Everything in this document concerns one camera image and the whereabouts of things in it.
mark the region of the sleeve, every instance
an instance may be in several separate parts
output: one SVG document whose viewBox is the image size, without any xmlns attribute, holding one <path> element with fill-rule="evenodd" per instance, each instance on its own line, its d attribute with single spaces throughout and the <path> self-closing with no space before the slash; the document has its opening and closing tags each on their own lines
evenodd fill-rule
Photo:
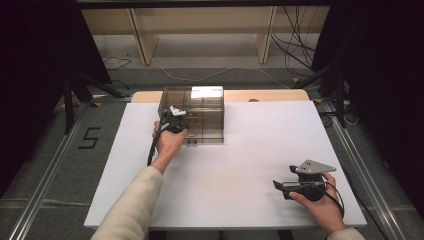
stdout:
<svg viewBox="0 0 424 240">
<path fill-rule="evenodd" d="M 354 228 L 346 228 L 328 236 L 327 240 L 365 240 L 365 238 Z"/>
<path fill-rule="evenodd" d="M 141 170 L 106 214 L 92 240 L 144 239 L 163 176 L 149 166 Z"/>
</svg>

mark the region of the floor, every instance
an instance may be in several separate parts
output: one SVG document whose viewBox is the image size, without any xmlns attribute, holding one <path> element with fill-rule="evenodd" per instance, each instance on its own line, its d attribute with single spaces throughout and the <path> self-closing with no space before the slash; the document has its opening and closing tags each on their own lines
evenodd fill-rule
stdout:
<svg viewBox="0 0 424 240">
<path fill-rule="evenodd" d="M 279 34 L 278 37 L 290 41 L 291 35 Z M 319 35 L 303 35 L 303 39 L 306 37 L 308 46 L 314 48 Z M 134 85 L 136 80 L 131 78 L 133 75 L 158 76 L 158 73 L 162 73 L 163 76 L 161 76 L 171 83 L 173 81 L 203 81 L 212 77 L 229 78 L 229 76 L 231 76 L 230 80 L 234 80 L 233 78 L 243 76 L 245 80 L 252 78 L 252 81 L 256 80 L 256 82 L 262 81 L 259 78 L 263 78 L 263 83 L 256 83 L 259 85 L 265 84 L 265 81 L 270 84 L 278 81 L 278 87 L 289 88 L 294 84 L 294 80 L 304 79 L 304 75 L 311 74 L 293 58 L 286 58 L 274 43 L 271 44 L 267 63 L 259 64 L 253 37 L 249 34 L 164 35 L 159 40 L 150 66 L 141 65 L 135 41 L 131 36 L 94 36 L 94 39 L 105 61 L 105 66 L 110 69 L 112 79 L 119 79 L 124 84 L 129 82 Z M 290 49 L 290 52 L 305 61 L 301 48 L 291 47 Z M 284 80 L 278 79 L 278 76 L 281 76 L 279 72 L 281 68 L 290 70 L 283 74 Z M 217 85 L 220 84 L 218 80 L 213 81 Z M 125 91 L 119 83 L 114 83 L 114 86 Z M 318 86 L 319 82 L 306 88 L 311 99 L 319 98 L 316 93 Z M 49 123 L 49 129 L 34 149 L 32 160 L 22 167 L 0 201 L 0 239 L 7 239 L 12 234 L 12 230 L 16 229 L 14 226 L 18 223 L 18 219 L 22 219 L 25 207 L 28 203 L 34 202 L 31 198 L 34 197 L 34 192 L 39 191 L 37 187 L 43 181 L 43 176 L 50 176 L 53 180 L 44 189 L 44 195 L 39 202 L 40 208 L 36 210 L 33 218 L 24 224 L 28 228 L 24 228 L 26 231 L 23 231 L 23 238 L 88 239 L 94 232 L 92 229 L 84 228 L 82 224 L 107 160 L 107 149 L 110 149 L 119 128 L 119 116 L 125 109 L 125 102 L 104 101 L 101 107 L 78 106 L 76 103 L 75 109 L 80 113 L 77 116 L 82 117 L 79 129 L 72 139 L 63 135 L 65 115 L 61 104 L 61 102 L 58 103 Z M 329 100 L 316 106 L 318 112 L 330 111 L 333 104 Z M 323 124 L 332 123 L 326 130 L 334 151 L 352 176 L 353 187 L 364 202 L 363 212 L 369 224 L 359 231 L 367 239 L 384 239 L 379 227 L 389 236 L 389 239 L 422 239 L 424 222 L 403 194 L 396 179 L 391 175 L 390 169 L 382 165 L 384 159 L 374 147 L 372 136 L 369 135 L 366 127 L 359 122 L 340 130 L 337 121 L 327 120 L 323 118 Z M 87 129 L 91 128 L 91 133 L 96 133 L 97 130 L 93 127 L 101 128 L 97 137 L 102 141 L 98 141 L 96 149 L 81 148 L 87 144 L 83 140 Z M 70 143 L 66 149 L 62 149 L 66 154 L 58 156 L 57 150 L 66 141 Z M 350 149 L 354 147 L 354 151 L 349 150 L 348 146 L 351 146 Z M 56 166 L 56 171 L 47 172 L 46 169 L 52 167 L 50 165 L 53 162 L 52 159 L 59 159 L 57 161 L 59 164 Z M 361 171 L 364 169 L 371 178 L 361 177 Z M 321 229 L 295 229 L 292 233 L 296 240 L 324 239 L 325 237 Z M 279 239 L 276 231 L 227 231 L 224 232 L 224 237 L 228 240 Z M 169 232 L 166 237 L 172 240 L 218 238 L 218 232 L 205 231 Z"/>
</svg>

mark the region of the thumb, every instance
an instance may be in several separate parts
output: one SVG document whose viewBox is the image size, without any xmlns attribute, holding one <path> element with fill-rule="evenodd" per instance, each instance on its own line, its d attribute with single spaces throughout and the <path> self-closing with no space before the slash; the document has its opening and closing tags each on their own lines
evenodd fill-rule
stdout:
<svg viewBox="0 0 424 240">
<path fill-rule="evenodd" d="M 297 192 L 290 192 L 289 196 L 295 200 L 296 202 L 298 202 L 299 204 L 303 205 L 304 207 L 308 208 L 311 204 L 311 201 L 309 201 L 307 198 L 305 198 L 305 196 L 303 196 L 300 193 Z"/>
</svg>

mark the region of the clear plastic box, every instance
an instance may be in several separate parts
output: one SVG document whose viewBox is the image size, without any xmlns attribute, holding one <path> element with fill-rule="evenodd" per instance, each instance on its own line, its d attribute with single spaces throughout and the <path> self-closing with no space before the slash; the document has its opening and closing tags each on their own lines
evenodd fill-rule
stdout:
<svg viewBox="0 0 424 240">
<path fill-rule="evenodd" d="M 189 133 L 185 144 L 214 144 L 224 142 L 224 89 L 213 87 L 166 87 L 158 113 L 170 106 L 186 111 Z"/>
</svg>

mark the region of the gray floor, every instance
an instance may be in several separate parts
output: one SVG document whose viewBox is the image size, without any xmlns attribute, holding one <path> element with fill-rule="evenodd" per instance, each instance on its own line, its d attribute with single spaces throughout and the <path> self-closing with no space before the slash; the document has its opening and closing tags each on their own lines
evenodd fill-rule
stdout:
<svg viewBox="0 0 424 240">
<path fill-rule="evenodd" d="M 293 75 L 285 69 L 284 55 L 275 45 L 270 48 L 267 64 L 257 62 L 253 39 L 249 35 L 171 35 L 161 38 L 151 66 L 141 66 L 133 39 L 124 36 L 95 36 L 104 59 L 108 57 L 129 58 L 131 63 L 119 70 L 110 70 L 113 80 L 125 83 L 126 89 L 118 81 L 113 87 L 122 92 L 133 93 L 139 90 L 156 90 L 166 85 L 223 85 L 226 89 L 286 88 L 293 86 Z M 106 62 L 108 68 L 117 68 L 126 61 Z M 310 74 L 306 69 L 291 59 L 290 68 L 297 72 Z M 318 97 L 316 86 L 308 86 L 310 98 Z M 92 89 L 95 94 L 102 94 Z M 91 200 L 100 180 L 104 165 L 114 136 L 119 128 L 120 117 L 125 109 L 125 102 L 107 101 L 100 107 L 89 107 L 85 112 L 75 137 L 63 159 L 54 181 L 39 209 L 26 239 L 89 239 L 94 230 L 83 227 Z M 325 105 L 318 104 L 317 111 L 324 111 Z M 32 197 L 38 183 L 56 149 L 64 138 L 65 112 L 61 102 L 49 122 L 49 127 L 34 149 L 31 160 L 26 162 L 0 202 L 0 239 L 7 239 L 16 224 L 22 210 Z M 88 128 L 100 128 L 90 132 L 90 136 L 99 140 L 93 149 L 81 149 L 91 141 L 83 140 Z M 326 128 L 342 166 L 352 177 L 354 188 L 360 199 L 377 219 L 380 216 L 370 200 L 348 152 L 337 134 L 335 124 Z M 382 167 L 381 155 L 375 148 L 372 137 L 361 122 L 348 126 L 347 132 L 352 137 L 359 154 L 381 191 L 390 210 L 395 214 L 405 239 L 423 239 L 424 222 L 403 193 L 389 169 Z M 366 239 L 383 239 L 375 223 L 367 216 L 368 225 L 359 231 Z M 295 229 L 292 231 L 296 240 L 324 239 L 321 229 Z M 170 232 L 167 239 L 218 239 L 217 232 Z M 236 239 L 278 239 L 275 231 L 228 231 L 224 233 L 228 240 Z"/>
</svg>

